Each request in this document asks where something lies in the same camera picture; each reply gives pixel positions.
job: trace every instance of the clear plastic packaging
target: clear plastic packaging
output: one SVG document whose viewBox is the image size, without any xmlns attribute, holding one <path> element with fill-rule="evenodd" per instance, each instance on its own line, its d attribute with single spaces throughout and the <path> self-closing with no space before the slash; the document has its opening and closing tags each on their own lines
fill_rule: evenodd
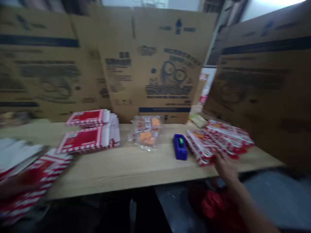
<svg viewBox="0 0 311 233">
<path fill-rule="evenodd" d="M 162 127 L 161 116 L 134 116 L 128 141 L 133 141 L 142 149 L 151 151 L 157 146 Z"/>
</svg>

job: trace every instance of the red and white striped packaging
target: red and white striped packaging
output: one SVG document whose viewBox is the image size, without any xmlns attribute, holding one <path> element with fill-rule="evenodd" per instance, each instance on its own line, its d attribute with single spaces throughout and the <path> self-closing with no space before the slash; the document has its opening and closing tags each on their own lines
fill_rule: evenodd
<svg viewBox="0 0 311 233">
<path fill-rule="evenodd" d="M 197 152 L 206 159 L 212 159 L 219 147 L 201 130 L 187 130 L 187 136 Z"/>
<path fill-rule="evenodd" d="M 117 115 L 115 114 L 111 114 L 111 120 L 109 122 L 109 124 L 103 126 L 103 127 L 108 127 L 109 126 L 109 145 L 105 146 L 103 148 L 96 148 L 93 150 L 79 150 L 77 151 L 77 153 L 79 154 L 86 154 L 86 153 L 94 153 L 100 150 L 105 150 L 108 148 L 113 148 L 113 147 L 117 147 L 120 145 L 120 128 L 119 128 L 119 119 L 117 118 Z"/>
<path fill-rule="evenodd" d="M 107 109 L 97 109 L 84 112 L 74 112 L 66 121 L 66 126 L 102 126 L 109 122 L 110 111 Z"/>
<path fill-rule="evenodd" d="M 228 138 L 236 147 L 248 149 L 254 146 L 253 140 L 245 130 L 223 122 L 209 120 L 205 126 L 205 133 Z"/>
<path fill-rule="evenodd" d="M 209 159 L 205 159 L 204 157 L 202 157 L 200 152 L 197 151 L 196 149 L 197 147 L 195 146 L 191 137 L 188 134 L 186 135 L 185 139 L 186 144 L 189 146 L 190 150 L 192 151 L 194 157 L 196 158 L 200 166 L 213 165 L 212 161 L 210 161 Z"/>
<path fill-rule="evenodd" d="M 76 152 L 87 153 L 109 148 L 109 131 L 110 127 L 105 128 L 100 126 L 66 133 L 57 147 L 56 154 L 72 154 Z"/>
<path fill-rule="evenodd" d="M 238 155 L 247 152 L 247 150 L 241 147 L 240 144 L 236 144 L 234 141 L 224 137 L 222 134 L 209 133 L 207 136 L 209 136 L 209 138 L 232 159 L 238 159 Z"/>
<path fill-rule="evenodd" d="M 34 161 L 34 156 L 44 148 L 43 145 L 28 145 L 24 140 L 12 139 L 11 142 L 6 144 L 6 147 L 3 146 L 1 150 L 0 183 L 25 169 Z"/>
<path fill-rule="evenodd" d="M 28 179 L 23 180 L 23 184 L 42 183 L 39 188 L 30 192 L 20 193 L 0 202 L 0 219 L 2 219 L 4 226 L 12 225 L 22 218 L 40 200 L 72 161 L 73 157 L 71 155 L 56 155 L 55 151 L 56 149 L 50 149 L 25 170 L 29 175 Z"/>
</svg>

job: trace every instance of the wooden table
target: wooden table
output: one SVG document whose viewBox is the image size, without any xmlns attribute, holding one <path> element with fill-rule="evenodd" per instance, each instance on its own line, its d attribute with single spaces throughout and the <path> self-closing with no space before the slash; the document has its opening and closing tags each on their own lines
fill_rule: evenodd
<svg viewBox="0 0 311 233">
<path fill-rule="evenodd" d="M 191 122 L 187 125 L 166 124 L 154 152 L 148 152 L 127 142 L 130 126 L 120 125 L 121 146 L 76 156 L 49 189 L 47 198 L 74 197 L 218 175 L 213 166 L 199 167 L 191 155 L 188 155 L 187 161 L 175 159 L 173 136 L 185 134 L 189 129 L 197 129 Z M 56 147 L 66 132 L 75 130 L 78 130 L 78 127 L 65 127 L 63 122 L 50 123 L 47 119 L 37 119 L 27 125 L 0 130 L 0 138 L 25 139 Z M 240 172 L 283 165 L 258 147 L 252 148 L 235 163 Z"/>
</svg>

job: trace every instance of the cardboard box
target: cardboard box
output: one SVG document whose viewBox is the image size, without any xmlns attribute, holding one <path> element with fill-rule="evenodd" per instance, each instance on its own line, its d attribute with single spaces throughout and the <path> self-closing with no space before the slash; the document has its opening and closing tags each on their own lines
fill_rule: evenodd
<svg viewBox="0 0 311 233">
<path fill-rule="evenodd" d="M 89 66 L 88 75 L 96 81 L 99 108 L 111 110 L 108 87 L 100 61 L 100 38 L 95 21 L 91 17 L 78 15 L 71 15 L 70 19 L 79 39 L 81 52 L 85 58 L 84 62 L 87 62 Z"/>
<path fill-rule="evenodd" d="M 305 1 L 234 25 L 203 107 L 305 170 L 311 162 L 310 11 Z"/>
<path fill-rule="evenodd" d="M 120 122 L 138 114 L 187 122 L 217 15 L 127 7 L 96 11 L 101 61 Z"/>
<path fill-rule="evenodd" d="M 7 7 L 1 8 L 0 26 L 1 57 L 10 79 L 26 87 L 51 121 L 99 108 L 92 67 L 68 15 Z"/>
</svg>

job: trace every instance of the red packaging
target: red packaging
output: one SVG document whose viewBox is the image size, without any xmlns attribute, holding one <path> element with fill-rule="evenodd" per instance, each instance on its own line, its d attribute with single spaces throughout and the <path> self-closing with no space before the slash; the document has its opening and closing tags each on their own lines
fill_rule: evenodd
<svg viewBox="0 0 311 233">
<path fill-rule="evenodd" d="M 212 161 L 210 161 L 209 159 L 205 159 L 204 157 L 201 156 L 200 152 L 197 151 L 197 147 L 195 146 L 189 135 L 186 135 L 185 139 L 186 144 L 189 146 L 190 150 L 192 151 L 194 157 L 196 158 L 200 166 L 213 165 Z"/>
<path fill-rule="evenodd" d="M 25 171 L 29 175 L 27 176 L 29 179 L 23 180 L 23 185 L 41 183 L 39 188 L 22 192 L 0 202 L 0 219 L 4 226 L 12 225 L 22 218 L 72 161 L 71 155 L 55 155 L 55 151 L 56 149 L 50 149 Z"/>
<path fill-rule="evenodd" d="M 103 149 L 113 148 L 120 145 L 120 129 L 119 129 L 119 119 L 117 118 L 117 115 L 111 114 L 110 122 L 103 126 L 104 128 L 109 127 L 109 145 L 104 148 L 95 148 L 91 150 L 87 150 L 86 148 L 78 150 L 76 152 L 80 154 L 85 153 L 93 153 L 96 151 L 100 151 Z"/>
<path fill-rule="evenodd" d="M 109 122 L 110 111 L 107 109 L 74 112 L 66 121 L 66 126 L 84 126 Z"/>
<path fill-rule="evenodd" d="M 211 159 L 219 147 L 201 130 L 187 130 L 187 136 L 201 157 Z"/>
<path fill-rule="evenodd" d="M 57 147 L 56 154 L 107 148 L 110 141 L 109 130 L 110 128 L 100 126 L 66 133 Z"/>
<path fill-rule="evenodd" d="M 208 135 L 221 135 L 230 139 L 236 147 L 244 149 L 248 149 L 254 145 L 253 140 L 245 130 L 215 120 L 208 121 L 205 126 L 205 133 Z"/>
</svg>

